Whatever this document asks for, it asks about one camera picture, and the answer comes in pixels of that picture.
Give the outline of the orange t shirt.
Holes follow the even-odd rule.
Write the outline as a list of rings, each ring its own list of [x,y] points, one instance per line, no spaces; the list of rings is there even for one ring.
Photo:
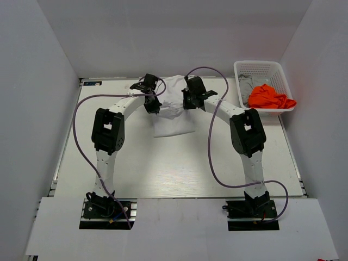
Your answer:
[[[297,102],[289,99],[286,94],[279,94],[273,87],[263,84],[253,89],[248,98],[248,105],[259,109],[290,109],[296,106]]]

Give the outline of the white t shirt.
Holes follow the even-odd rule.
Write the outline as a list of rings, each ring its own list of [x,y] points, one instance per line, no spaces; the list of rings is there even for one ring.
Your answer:
[[[182,90],[186,88],[184,77],[167,77],[157,84],[157,90],[163,92],[159,97],[146,96],[145,102],[159,101],[159,112],[152,115],[153,136],[170,137],[193,133],[195,123],[189,110],[183,107]]]

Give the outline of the white plastic laundry basket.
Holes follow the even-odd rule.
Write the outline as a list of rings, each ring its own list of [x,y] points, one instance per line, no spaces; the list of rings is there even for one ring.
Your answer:
[[[240,106],[263,116],[292,111],[293,99],[281,65],[274,61],[243,60],[234,63]]]

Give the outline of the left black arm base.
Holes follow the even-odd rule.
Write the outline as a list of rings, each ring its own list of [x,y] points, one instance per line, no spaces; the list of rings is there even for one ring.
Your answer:
[[[121,201],[123,210],[115,203],[109,210],[84,200],[79,222],[80,230],[130,230],[136,219],[137,202]]]

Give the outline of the blue label sticker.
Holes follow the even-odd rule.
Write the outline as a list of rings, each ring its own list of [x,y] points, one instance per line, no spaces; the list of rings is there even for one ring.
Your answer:
[[[83,83],[84,86],[100,86],[102,81],[86,81]]]

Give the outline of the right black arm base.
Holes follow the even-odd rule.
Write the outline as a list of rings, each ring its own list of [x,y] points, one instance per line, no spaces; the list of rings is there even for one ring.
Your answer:
[[[227,214],[228,230],[230,232],[247,231],[279,231],[277,220],[270,220],[277,217],[277,210],[273,200],[261,207],[256,213],[250,211],[246,200],[226,201],[222,206]]]

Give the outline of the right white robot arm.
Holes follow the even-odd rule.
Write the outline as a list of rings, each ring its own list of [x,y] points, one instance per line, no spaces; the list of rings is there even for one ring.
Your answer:
[[[246,212],[253,217],[259,216],[270,201],[269,192],[264,184],[262,154],[266,135],[260,116],[255,109],[243,110],[218,97],[218,93],[207,91],[203,80],[198,77],[184,77],[186,87],[182,90],[184,109],[202,109],[213,114],[208,133],[208,161],[212,165],[211,138],[216,117],[229,125],[232,146],[240,155],[246,184],[242,187],[245,196]]]

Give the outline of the grey t shirt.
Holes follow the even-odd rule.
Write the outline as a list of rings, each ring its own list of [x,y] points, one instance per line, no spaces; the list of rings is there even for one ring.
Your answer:
[[[253,89],[263,84],[269,84],[269,80],[266,78],[246,74],[240,74],[238,76],[238,82],[240,87],[241,99],[243,105],[246,107],[248,107],[248,98],[251,95]]]

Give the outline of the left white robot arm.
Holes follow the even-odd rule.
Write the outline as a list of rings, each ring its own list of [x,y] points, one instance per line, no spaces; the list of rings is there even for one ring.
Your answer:
[[[104,217],[114,213],[113,175],[115,159],[125,142],[125,121],[140,106],[149,114],[160,112],[161,103],[156,94],[160,78],[146,74],[144,79],[130,87],[130,93],[107,109],[99,108],[95,114],[91,140],[96,150],[96,181],[88,201]]]

